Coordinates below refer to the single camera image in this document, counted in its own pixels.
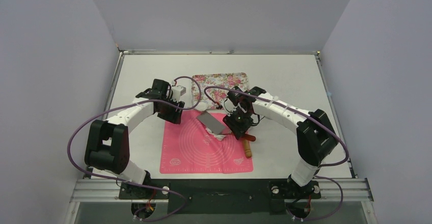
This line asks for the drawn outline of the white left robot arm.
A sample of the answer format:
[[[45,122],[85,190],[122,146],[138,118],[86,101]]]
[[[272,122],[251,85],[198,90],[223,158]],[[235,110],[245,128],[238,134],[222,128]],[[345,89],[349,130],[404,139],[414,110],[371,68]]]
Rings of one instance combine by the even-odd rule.
[[[186,92],[183,86],[154,79],[152,87],[136,95],[132,106],[106,120],[90,125],[85,163],[96,169],[134,182],[132,192],[141,199],[150,196],[152,184],[149,173],[130,160],[129,133],[146,118],[157,116],[172,124],[180,124],[185,103],[180,100]]]

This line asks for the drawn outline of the wooden rolling pin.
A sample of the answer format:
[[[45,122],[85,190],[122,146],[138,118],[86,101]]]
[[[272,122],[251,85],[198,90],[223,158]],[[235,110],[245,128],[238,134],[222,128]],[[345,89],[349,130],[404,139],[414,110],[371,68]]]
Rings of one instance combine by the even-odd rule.
[[[252,151],[249,140],[242,140],[242,147],[246,158],[252,158]]]

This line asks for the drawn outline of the white dough scrap strip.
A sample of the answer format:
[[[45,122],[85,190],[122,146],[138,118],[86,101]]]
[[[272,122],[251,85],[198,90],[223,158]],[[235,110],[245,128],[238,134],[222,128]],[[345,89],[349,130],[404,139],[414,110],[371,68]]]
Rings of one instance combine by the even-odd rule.
[[[213,133],[209,128],[206,128],[206,131],[210,136],[212,136],[213,138],[215,138],[216,140],[218,140],[220,142],[226,137],[226,135],[224,135],[224,134]]]

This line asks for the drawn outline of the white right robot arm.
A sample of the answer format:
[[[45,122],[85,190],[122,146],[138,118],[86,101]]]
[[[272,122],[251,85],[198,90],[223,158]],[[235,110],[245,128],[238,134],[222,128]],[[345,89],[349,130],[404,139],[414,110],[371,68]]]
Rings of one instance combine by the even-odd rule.
[[[245,137],[256,125],[252,115],[270,119],[296,135],[300,159],[288,177],[287,190],[294,197],[302,196],[323,160],[338,145],[328,115],[321,109],[296,108],[259,87],[246,92],[234,87],[227,96],[234,110],[223,118],[223,122],[237,139]]]

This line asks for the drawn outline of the white dough lump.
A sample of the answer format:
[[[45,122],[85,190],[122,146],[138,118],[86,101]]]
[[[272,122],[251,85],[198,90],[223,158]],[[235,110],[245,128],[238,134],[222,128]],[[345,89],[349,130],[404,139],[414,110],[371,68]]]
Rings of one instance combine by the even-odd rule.
[[[198,105],[195,107],[196,110],[198,111],[206,111],[207,109],[209,109],[210,105],[205,102],[205,101],[201,101],[198,103]]]

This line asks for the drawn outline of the pink silicone baking mat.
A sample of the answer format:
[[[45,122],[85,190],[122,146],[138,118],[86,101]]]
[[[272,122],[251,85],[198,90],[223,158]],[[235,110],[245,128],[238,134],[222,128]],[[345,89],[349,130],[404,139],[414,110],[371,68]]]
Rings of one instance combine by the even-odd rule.
[[[234,174],[253,171],[243,145],[233,135],[219,140],[187,110],[179,125],[165,123],[159,172],[161,174]]]

